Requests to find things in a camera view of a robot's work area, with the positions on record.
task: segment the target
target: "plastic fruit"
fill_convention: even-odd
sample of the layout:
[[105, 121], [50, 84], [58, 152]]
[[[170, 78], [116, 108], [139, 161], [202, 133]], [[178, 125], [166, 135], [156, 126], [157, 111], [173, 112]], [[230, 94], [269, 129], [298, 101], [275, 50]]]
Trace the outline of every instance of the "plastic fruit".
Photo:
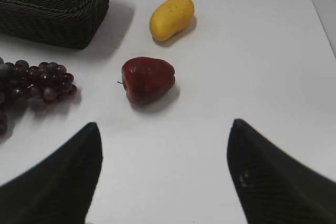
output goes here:
[[165, 41], [187, 28], [195, 13], [191, 0], [168, 0], [159, 6], [150, 20], [150, 31], [154, 39]]
[[131, 104], [146, 105], [164, 96], [175, 83], [175, 70], [161, 59], [137, 57], [122, 67], [122, 84]]
[[62, 101], [77, 93], [73, 80], [66, 67], [55, 62], [29, 67], [25, 60], [13, 64], [0, 58], [0, 135], [7, 131], [4, 111], [16, 100], [41, 99], [46, 104]]

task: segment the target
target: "yellow mango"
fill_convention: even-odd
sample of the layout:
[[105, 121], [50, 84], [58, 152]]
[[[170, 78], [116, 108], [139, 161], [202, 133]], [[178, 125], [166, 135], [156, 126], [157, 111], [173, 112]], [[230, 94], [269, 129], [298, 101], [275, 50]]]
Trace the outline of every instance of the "yellow mango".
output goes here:
[[191, 0], [168, 0], [153, 13], [149, 26], [154, 39], [165, 41], [187, 28], [195, 13]]

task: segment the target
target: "apple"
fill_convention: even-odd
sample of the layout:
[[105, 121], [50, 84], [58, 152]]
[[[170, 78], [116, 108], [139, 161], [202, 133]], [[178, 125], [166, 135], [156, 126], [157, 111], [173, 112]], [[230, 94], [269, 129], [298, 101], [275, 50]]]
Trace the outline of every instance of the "apple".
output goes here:
[[163, 97], [175, 83], [175, 70], [161, 59], [137, 57], [122, 66], [122, 84], [129, 102], [147, 105]]

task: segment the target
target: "grapes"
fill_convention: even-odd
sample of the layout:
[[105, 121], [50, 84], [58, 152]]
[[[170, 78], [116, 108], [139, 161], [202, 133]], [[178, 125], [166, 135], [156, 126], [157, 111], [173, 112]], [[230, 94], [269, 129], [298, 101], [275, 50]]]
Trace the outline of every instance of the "grapes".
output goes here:
[[29, 94], [30, 94], [30, 97], [33, 98], [33, 99], [42, 99], [43, 98], [43, 95], [42, 95], [42, 90], [37, 87], [37, 86], [31, 86], [29, 88]]
[[40, 68], [40, 67], [46, 67], [48, 65], [48, 63], [47, 62], [41, 62], [39, 65], [38, 65], [38, 67]]
[[55, 62], [51, 62], [51, 63], [49, 63], [49, 64], [47, 65], [47, 68], [48, 68], [49, 70], [51, 70], [51, 71], [54, 71], [54, 69], [55, 69], [57, 66], [58, 66], [57, 63], [55, 63]]
[[55, 72], [50, 76], [50, 80], [53, 83], [58, 84], [62, 80], [62, 75], [60, 73]]
[[20, 99], [23, 99], [24, 96], [25, 96], [25, 94], [24, 94], [24, 90], [22, 88], [15, 88], [15, 89], [13, 89], [13, 91], [12, 91], [12, 97], [14, 99], [20, 100]]
[[18, 81], [18, 80], [10, 80], [10, 81], [7, 82], [7, 86], [6, 87], [7, 87], [7, 89], [12, 90], [12, 89], [18, 88], [20, 86], [21, 86], [20, 81]]
[[38, 67], [36, 66], [32, 66], [28, 69], [27, 71], [27, 78], [28, 80], [35, 82], [38, 80], [38, 78], [40, 77], [40, 71], [38, 69]]
[[54, 100], [57, 96], [57, 92], [52, 88], [45, 88], [43, 91], [43, 98], [45, 100]]
[[27, 69], [22, 66], [15, 66], [13, 68], [13, 76], [16, 79], [24, 78], [27, 76]]
[[75, 78], [73, 77], [73, 75], [72, 74], [70, 74], [70, 73], [64, 73], [63, 75], [62, 75], [62, 81], [63, 82], [71, 82], [71, 83], [73, 83], [73, 80], [74, 80]]
[[49, 84], [51, 84], [51, 74], [48, 73], [48, 72], [45, 72], [45, 73], [42, 73], [40, 75], [40, 83], [43, 85], [43, 86], [47, 86]]
[[4, 63], [0, 57], [0, 135], [7, 131], [4, 110], [17, 100], [43, 100], [46, 104], [63, 101], [77, 93], [74, 77], [55, 62], [30, 66], [25, 60]]
[[55, 68], [55, 71], [57, 73], [66, 73], [67, 72], [67, 69], [66, 67], [64, 67], [63, 65], [58, 65], [56, 68]]
[[68, 93], [72, 89], [72, 83], [71, 82], [63, 82], [60, 86], [60, 90], [63, 93]]
[[22, 67], [22, 68], [24, 68], [24, 69], [26, 69], [26, 70], [29, 68], [29, 64], [28, 64], [28, 62], [25, 61], [25, 60], [18, 60], [18, 61], [15, 63], [15, 65], [16, 65], [16, 66], [20, 66], [20, 67]]

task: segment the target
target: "wicker basket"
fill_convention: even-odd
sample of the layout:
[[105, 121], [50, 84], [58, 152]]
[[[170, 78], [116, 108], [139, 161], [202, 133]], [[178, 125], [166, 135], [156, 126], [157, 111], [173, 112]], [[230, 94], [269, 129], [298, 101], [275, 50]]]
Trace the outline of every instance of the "wicker basket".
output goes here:
[[83, 49], [109, 0], [0, 0], [0, 32], [54, 46]]

